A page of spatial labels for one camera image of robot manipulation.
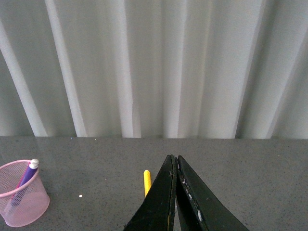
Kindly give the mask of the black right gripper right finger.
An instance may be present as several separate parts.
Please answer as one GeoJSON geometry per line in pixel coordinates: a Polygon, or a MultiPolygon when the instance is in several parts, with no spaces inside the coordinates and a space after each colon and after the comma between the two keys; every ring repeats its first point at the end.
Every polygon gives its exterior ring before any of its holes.
{"type": "Polygon", "coordinates": [[[183,231],[246,231],[183,156],[178,156],[177,208],[183,231]]]}

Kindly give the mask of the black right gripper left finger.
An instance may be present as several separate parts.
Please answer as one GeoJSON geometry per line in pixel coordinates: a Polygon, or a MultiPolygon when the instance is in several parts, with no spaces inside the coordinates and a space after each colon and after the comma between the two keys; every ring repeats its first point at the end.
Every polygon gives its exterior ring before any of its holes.
{"type": "Polygon", "coordinates": [[[126,231],[174,229],[178,163],[167,155],[142,205],[125,225],[126,231]]]}

